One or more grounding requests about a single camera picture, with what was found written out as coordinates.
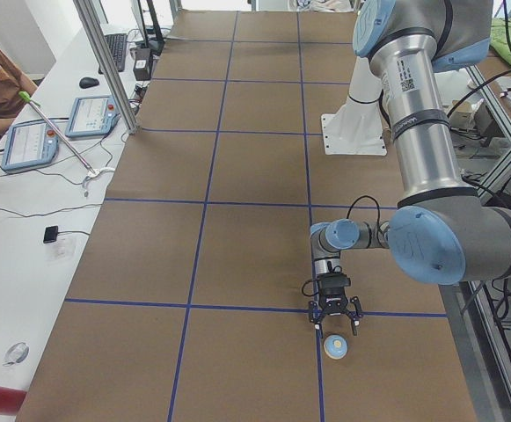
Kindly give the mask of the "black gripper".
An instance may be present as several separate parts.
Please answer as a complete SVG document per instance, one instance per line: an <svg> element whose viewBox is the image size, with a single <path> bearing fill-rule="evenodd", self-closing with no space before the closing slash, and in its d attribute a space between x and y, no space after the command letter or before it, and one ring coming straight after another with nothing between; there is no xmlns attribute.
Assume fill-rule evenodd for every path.
<svg viewBox="0 0 511 422"><path fill-rule="evenodd" d="M322 331L323 320L326 316L345 315L350 320L351 331L354 336L358 335L358 327L364 314L358 296L352 296L349 300L344 286L318 287L318 303L308 302L309 322L317 331Z"/></svg>

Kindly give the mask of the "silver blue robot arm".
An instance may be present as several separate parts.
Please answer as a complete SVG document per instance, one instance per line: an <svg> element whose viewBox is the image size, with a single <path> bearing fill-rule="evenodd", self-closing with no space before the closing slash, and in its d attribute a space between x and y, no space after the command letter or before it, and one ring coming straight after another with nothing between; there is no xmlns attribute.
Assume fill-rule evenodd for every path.
<svg viewBox="0 0 511 422"><path fill-rule="evenodd" d="M343 218L310 229L318 298L309 318L345 315L357 326L361 304L347 297L344 250L387 248L414 280L439 285L511 277L511 210L484 206L461 178L435 74L485 59L489 1L367 1L356 19L354 52L383 86L405 189L388 222Z"/></svg>

